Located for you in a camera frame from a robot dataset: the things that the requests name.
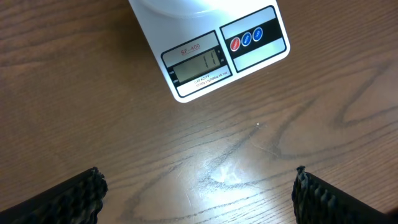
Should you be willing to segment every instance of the wooden surface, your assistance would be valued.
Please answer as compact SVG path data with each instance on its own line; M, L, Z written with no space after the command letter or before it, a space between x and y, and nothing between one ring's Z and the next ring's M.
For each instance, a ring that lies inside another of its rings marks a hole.
M289 223L295 168L398 205L398 2L279 1L292 50L177 103L127 0L0 2L0 210L97 166L99 223Z

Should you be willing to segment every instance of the kitchen scale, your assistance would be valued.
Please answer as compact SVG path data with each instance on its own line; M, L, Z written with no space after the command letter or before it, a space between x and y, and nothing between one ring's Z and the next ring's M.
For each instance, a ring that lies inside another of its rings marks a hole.
M174 98L191 101L290 51L276 0L129 0Z

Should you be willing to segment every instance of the black object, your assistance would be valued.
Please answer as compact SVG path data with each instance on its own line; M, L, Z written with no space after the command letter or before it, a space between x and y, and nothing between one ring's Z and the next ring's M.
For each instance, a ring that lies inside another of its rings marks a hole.
M108 186L96 167L0 213L1 224L94 224Z
M389 217L311 173L297 168L292 200L298 224L396 223Z

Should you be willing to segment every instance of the blue button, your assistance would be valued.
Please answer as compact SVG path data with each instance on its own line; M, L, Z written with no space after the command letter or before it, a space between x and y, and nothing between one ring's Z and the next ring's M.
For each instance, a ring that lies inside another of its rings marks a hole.
M261 37L262 37L262 29L261 27L257 27L253 32L253 40L257 42L261 40Z
M251 42L251 33L247 32L242 36L242 45L243 47L248 46Z

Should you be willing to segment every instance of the red button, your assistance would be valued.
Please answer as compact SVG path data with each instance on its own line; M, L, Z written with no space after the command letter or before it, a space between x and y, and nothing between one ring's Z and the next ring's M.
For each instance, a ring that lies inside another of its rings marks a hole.
M241 46L241 39L239 37L235 37L231 41L231 50L235 52L239 49L240 46Z

